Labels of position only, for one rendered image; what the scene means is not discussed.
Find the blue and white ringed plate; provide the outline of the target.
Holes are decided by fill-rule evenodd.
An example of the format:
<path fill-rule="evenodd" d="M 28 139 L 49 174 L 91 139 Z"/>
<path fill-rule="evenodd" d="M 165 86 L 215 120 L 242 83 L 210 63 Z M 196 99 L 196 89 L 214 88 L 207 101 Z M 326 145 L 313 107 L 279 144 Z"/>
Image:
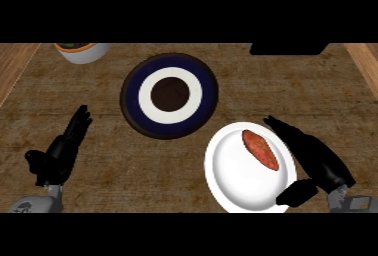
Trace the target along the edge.
<path fill-rule="evenodd" d="M 124 80 L 119 106 L 133 129 L 155 139 L 192 134 L 212 116 L 218 84 L 207 64 L 183 53 L 149 57 Z"/>

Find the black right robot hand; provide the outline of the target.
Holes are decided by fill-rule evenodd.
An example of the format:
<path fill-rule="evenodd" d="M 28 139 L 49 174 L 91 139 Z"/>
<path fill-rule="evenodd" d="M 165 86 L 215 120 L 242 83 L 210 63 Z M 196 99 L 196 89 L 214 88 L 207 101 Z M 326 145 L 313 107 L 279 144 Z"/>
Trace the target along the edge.
<path fill-rule="evenodd" d="M 276 204 L 298 207 L 317 194 L 317 189 L 322 189 L 335 200 L 342 200 L 356 181 L 335 152 L 314 136 L 273 116 L 264 119 L 264 123 L 286 144 L 308 176 L 307 179 L 297 180 L 282 191 L 276 197 Z"/>

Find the white pot with orange rim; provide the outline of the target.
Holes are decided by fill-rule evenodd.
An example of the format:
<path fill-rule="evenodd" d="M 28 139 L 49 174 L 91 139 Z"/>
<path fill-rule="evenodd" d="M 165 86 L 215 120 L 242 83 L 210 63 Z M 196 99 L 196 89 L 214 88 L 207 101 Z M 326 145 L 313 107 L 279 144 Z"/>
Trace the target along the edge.
<path fill-rule="evenodd" d="M 109 51 L 109 43 L 88 43 L 80 48 L 62 48 L 54 45 L 63 58 L 74 64 L 88 64 L 99 60 Z"/>

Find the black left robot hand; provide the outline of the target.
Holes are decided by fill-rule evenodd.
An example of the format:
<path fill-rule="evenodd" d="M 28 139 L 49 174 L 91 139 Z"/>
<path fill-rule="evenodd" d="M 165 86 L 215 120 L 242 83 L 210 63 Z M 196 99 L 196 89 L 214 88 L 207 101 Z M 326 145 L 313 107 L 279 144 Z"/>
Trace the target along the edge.
<path fill-rule="evenodd" d="M 87 106 L 81 105 L 65 132 L 54 138 L 47 151 L 29 150 L 25 153 L 29 172 L 37 176 L 37 186 L 62 185 L 66 182 L 91 121 Z"/>

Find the black appliance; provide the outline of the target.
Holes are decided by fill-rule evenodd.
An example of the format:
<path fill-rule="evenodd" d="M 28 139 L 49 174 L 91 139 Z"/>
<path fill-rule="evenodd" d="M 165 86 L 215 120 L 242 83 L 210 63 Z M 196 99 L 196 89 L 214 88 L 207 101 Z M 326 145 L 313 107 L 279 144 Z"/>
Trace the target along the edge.
<path fill-rule="evenodd" d="M 251 55 L 319 55 L 326 48 L 326 43 L 252 43 Z"/>

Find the orange sweet potato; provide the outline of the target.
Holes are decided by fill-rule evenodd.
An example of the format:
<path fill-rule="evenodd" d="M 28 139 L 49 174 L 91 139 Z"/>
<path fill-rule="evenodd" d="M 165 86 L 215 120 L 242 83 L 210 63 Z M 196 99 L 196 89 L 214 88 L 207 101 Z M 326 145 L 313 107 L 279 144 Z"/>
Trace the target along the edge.
<path fill-rule="evenodd" d="M 248 152 L 258 162 L 273 171 L 279 170 L 279 163 L 266 139 L 249 130 L 242 131 L 242 142 Z"/>

